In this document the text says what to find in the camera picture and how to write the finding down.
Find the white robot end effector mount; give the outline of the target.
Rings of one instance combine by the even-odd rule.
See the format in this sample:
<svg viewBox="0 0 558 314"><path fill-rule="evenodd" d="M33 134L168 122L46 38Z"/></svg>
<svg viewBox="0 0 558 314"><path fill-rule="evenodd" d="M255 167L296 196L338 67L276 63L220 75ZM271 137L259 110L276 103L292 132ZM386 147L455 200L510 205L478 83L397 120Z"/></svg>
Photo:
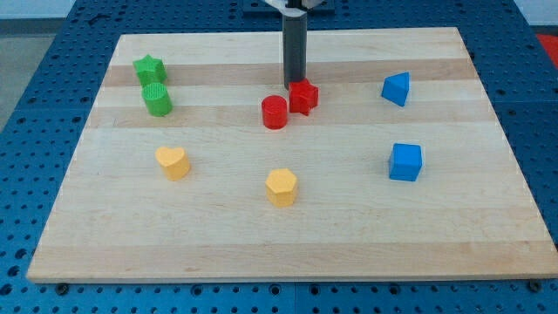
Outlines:
<svg viewBox="0 0 558 314"><path fill-rule="evenodd" d="M279 10L311 10L321 5L323 0L264 0L264 3Z"/></svg>

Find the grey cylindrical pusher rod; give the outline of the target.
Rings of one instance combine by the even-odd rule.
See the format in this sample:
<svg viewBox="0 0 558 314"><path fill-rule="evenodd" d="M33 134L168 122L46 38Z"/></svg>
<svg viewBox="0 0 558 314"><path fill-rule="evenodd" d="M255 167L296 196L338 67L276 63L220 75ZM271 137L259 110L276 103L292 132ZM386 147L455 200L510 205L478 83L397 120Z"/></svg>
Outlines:
<svg viewBox="0 0 558 314"><path fill-rule="evenodd" d="M296 15L282 16L283 84L286 89L290 83L306 78L307 20L304 10Z"/></svg>

